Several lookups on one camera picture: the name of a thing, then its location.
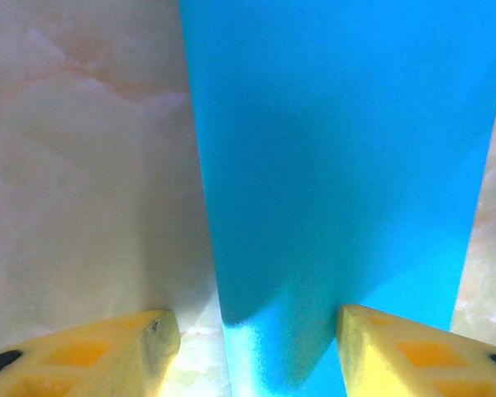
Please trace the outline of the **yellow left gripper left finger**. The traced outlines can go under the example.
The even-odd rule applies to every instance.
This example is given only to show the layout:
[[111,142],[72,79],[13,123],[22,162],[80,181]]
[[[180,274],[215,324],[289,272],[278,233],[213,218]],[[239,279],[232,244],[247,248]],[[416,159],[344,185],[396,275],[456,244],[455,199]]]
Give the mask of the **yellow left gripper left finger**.
[[159,396],[179,347],[164,310],[37,337],[0,351],[0,396]]

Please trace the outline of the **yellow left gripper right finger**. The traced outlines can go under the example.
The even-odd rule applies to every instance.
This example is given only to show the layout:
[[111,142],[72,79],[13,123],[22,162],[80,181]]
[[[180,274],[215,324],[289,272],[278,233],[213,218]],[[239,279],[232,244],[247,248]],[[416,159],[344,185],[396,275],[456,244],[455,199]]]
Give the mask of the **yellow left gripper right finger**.
[[357,304],[340,308],[346,394],[494,396],[496,346]]

